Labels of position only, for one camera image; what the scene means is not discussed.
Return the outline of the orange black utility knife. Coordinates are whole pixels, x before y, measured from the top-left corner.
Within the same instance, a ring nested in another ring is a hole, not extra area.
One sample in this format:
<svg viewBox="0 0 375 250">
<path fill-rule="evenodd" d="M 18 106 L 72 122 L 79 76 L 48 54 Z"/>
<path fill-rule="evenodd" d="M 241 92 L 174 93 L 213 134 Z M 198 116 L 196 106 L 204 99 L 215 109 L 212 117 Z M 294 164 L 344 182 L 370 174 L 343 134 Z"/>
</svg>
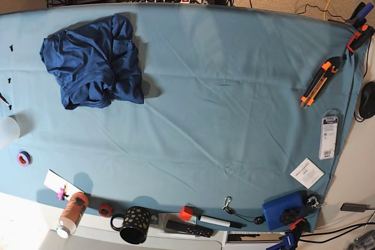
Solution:
<svg viewBox="0 0 375 250">
<path fill-rule="evenodd" d="M 342 62 L 342 58 L 339 56 L 329 58 L 325 63 L 321 65 L 319 70 L 314 75 L 313 80 L 308 86 L 307 90 L 301 97 L 300 108 L 306 108 L 311 106 L 323 87 L 327 82 L 334 76 L 338 71 Z"/>
</svg>

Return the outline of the white black marker pen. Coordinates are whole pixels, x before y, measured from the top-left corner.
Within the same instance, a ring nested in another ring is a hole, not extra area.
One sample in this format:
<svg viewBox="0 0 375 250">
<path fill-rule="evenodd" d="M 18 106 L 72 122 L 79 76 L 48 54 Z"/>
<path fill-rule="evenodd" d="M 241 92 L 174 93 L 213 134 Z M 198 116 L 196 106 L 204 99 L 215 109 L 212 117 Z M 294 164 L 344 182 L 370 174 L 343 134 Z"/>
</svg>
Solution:
<svg viewBox="0 0 375 250">
<path fill-rule="evenodd" d="M 207 217 L 207 216 L 203 216 L 203 215 L 197 216 L 197 219 L 200 222 L 204 222 L 204 223 L 207 223 L 207 224 L 213 224 L 213 225 L 219 225 L 219 226 L 226 227 L 226 228 L 242 229 L 243 227 L 245 227 L 244 224 L 241 224 L 239 222 L 225 221 L 225 220 L 220 220 L 220 219 L 217 219 L 217 218 Z"/>
</svg>

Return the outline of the black computer mouse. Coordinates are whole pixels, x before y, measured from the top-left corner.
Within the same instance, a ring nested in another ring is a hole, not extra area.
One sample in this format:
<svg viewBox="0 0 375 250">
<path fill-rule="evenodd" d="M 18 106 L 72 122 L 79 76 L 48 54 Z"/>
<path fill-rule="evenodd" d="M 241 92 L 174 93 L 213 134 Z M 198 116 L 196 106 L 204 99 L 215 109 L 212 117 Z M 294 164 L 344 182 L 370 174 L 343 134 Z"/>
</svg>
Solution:
<svg viewBox="0 0 375 250">
<path fill-rule="evenodd" d="M 374 116 L 374 92 L 375 82 L 368 82 L 362 89 L 360 96 L 359 115 L 363 119 L 369 119 Z"/>
</svg>

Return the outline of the pink small clip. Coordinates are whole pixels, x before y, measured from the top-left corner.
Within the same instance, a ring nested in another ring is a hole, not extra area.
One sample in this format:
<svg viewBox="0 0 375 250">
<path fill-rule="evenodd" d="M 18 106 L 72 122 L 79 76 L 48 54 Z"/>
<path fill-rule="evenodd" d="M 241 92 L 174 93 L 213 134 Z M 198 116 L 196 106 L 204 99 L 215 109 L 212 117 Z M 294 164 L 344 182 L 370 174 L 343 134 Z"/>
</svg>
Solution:
<svg viewBox="0 0 375 250">
<path fill-rule="evenodd" d="M 69 199 L 69 195 L 68 195 L 68 190 L 67 190 L 67 186 L 64 185 L 60 188 L 60 190 L 57 192 L 57 196 L 56 198 L 59 200 L 59 201 L 64 201 L 64 200 L 67 200 Z"/>
</svg>

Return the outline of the dark blue t-shirt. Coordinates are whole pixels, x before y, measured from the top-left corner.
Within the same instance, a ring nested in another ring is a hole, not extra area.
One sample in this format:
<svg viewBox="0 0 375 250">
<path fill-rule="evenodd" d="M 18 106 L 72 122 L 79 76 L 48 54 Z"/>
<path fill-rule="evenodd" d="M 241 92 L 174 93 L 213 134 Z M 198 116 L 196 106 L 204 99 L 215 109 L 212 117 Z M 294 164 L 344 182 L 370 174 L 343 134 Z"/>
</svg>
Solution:
<svg viewBox="0 0 375 250">
<path fill-rule="evenodd" d="M 129 19 L 115 14 L 43 40 L 40 58 L 60 86 L 65 109 L 144 103 L 138 49 Z"/>
</svg>

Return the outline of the red orange cube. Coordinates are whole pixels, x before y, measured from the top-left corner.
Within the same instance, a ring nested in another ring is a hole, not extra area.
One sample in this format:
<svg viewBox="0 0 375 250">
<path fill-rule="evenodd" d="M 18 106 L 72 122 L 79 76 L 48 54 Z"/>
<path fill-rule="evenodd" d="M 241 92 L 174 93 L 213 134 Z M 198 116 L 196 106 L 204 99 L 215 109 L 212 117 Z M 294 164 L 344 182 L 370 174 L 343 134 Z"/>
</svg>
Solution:
<svg viewBox="0 0 375 250">
<path fill-rule="evenodd" d="M 184 221 L 191 221 L 193 218 L 193 208 L 184 206 L 179 212 L 179 218 Z"/>
</svg>

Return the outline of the packaged bit set blister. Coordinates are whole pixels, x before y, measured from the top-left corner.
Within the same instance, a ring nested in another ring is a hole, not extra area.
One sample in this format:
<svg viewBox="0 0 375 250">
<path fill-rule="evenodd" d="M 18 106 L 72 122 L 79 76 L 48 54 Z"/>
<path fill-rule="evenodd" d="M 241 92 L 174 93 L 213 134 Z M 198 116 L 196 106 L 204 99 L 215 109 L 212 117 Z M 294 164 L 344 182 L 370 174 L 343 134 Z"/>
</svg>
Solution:
<svg viewBox="0 0 375 250">
<path fill-rule="evenodd" d="M 339 110 L 326 111 L 321 120 L 321 137 L 319 143 L 319 160 L 335 157 L 336 141 L 339 127 Z"/>
</svg>

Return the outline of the blue plastic case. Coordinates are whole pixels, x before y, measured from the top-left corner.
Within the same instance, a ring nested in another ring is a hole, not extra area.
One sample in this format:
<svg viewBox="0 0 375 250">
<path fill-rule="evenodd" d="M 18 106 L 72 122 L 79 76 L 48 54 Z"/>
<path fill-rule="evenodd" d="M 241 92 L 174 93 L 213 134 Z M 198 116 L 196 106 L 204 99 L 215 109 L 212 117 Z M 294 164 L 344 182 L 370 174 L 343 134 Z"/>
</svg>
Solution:
<svg viewBox="0 0 375 250">
<path fill-rule="evenodd" d="M 293 224 L 305 215 L 306 191 L 296 191 L 262 205 L 266 225 L 270 231 Z"/>
</svg>

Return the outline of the red tape roll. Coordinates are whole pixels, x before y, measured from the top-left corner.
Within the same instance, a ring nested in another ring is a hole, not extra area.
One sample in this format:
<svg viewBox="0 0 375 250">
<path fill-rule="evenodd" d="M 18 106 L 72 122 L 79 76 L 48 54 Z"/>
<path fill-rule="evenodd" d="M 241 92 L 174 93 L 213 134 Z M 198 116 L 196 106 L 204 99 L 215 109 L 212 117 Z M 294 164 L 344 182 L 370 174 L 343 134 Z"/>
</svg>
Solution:
<svg viewBox="0 0 375 250">
<path fill-rule="evenodd" d="M 113 208 L 108 204 L 100 204 L 98 208 L 98 213 L 102 217 L 110 218 L 112 217 L 112 214 L 113 214 Z"/>
</svg>

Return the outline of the black power adapter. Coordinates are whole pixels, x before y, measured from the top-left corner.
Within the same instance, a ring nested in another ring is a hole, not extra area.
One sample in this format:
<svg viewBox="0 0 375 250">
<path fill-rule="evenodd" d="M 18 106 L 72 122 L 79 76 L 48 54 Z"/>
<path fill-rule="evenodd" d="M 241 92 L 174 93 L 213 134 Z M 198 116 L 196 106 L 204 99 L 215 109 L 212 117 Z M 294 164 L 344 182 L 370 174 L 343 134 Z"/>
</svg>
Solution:
<svg viewBox="0 0 375 250">
<path fill-rule="evenodd" d="M 365 204 L 343 203 L 340 210 L 346 212 L 363 213 L 369 208 Z"/>
</svg>

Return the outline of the orange plastic bottle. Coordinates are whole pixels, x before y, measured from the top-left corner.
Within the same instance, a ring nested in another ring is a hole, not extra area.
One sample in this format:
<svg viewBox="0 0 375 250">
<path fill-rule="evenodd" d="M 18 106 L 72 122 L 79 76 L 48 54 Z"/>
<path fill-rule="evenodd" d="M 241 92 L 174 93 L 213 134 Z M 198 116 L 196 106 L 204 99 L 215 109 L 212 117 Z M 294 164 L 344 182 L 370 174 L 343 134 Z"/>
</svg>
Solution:
<svg viewBox="0 0 375 250">
<path fill-rule="evenodd" d="M 88 197 L 84 193 L 77 192 L 70 197 L 57 222 L 56 232 L 59 237 L 67 239 L 75 233 L 87 206 Z"/>
</svg>

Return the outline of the black remote control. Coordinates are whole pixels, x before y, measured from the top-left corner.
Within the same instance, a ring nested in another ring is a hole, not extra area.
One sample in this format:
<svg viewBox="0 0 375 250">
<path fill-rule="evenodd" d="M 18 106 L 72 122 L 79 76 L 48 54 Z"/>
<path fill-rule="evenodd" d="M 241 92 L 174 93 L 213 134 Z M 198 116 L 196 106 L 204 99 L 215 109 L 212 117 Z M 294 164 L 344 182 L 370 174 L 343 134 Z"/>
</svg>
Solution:
<svg viewBox="0 0 375 250">
<path fill-rule="evenodd" d="M 166 223 L 165 228 L 167 230 L 176 231 L 178 233 L 195 235 L 198 237 L 206 237 L 206 238 L 210 238 L 214 234 L 214 231 L 210 228 L 201 227 L 198 225 L 184 224 L 184 223 L 175 222 L 171 220 L 169 220 Z"/>
</svg>

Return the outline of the white square paper leaflet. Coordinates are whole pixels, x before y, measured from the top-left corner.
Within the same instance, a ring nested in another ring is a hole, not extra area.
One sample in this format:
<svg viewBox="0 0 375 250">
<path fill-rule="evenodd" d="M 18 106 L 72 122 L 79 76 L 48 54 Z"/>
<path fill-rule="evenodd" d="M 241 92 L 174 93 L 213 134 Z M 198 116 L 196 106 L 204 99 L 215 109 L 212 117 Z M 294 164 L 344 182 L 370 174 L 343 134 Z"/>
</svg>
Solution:
<svg viewBox="0 0 375 250">
<path fill-rule="evenodd" d="M 304 159 L 291 173 L 290 176 L 310 189 L 322 176 L 324 172 L 317 167 L 310 159 Z"/>
</svg>

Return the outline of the black mug gold pattern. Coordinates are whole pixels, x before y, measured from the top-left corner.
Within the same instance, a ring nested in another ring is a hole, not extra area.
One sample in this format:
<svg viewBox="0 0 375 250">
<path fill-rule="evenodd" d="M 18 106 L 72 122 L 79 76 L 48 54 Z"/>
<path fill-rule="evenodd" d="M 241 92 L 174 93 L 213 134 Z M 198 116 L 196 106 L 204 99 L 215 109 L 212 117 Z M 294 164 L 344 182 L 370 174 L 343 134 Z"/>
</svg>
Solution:
<svg viewBox="0 0 375 250">
<path fill-rule="evenodd" d="M 120 227 L 114 225 L 115 219 L 122 219 Z M 139 245 L 146 241 L 151 220 L 150 211 L 140 206 L 130 207 L 125 214 L 114 214 L 110 225 L 114 231 L 119 232 L 123 241 Z"/>
</svg>

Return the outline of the white paper card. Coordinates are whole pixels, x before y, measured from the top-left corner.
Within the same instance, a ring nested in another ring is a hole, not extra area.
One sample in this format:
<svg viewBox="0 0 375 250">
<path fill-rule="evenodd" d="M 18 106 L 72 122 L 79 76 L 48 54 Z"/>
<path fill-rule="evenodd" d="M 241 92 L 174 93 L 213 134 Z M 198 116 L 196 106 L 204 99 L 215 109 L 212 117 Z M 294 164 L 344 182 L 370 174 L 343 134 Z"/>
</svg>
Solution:
<svg viewBox="0 0 375 250">
<path fill-rule="evenodd" d="M 70 182 L 68 182 L 67 180 L 65 180 L 64 178 L 62 178 L 61 176 L 53 172 L 52 170 L 48 170 L 43 184 L 45 187 L 54 191 L 56 194 L 60 190 L 60 188 L 64 185 L 67 186 L 67 190 L 68 190 L 67 193 L 69 196 L 71 196 L 72 194 L 76 192 L 76 187 L 73 184 L 71 184 Z"/>
</svg>

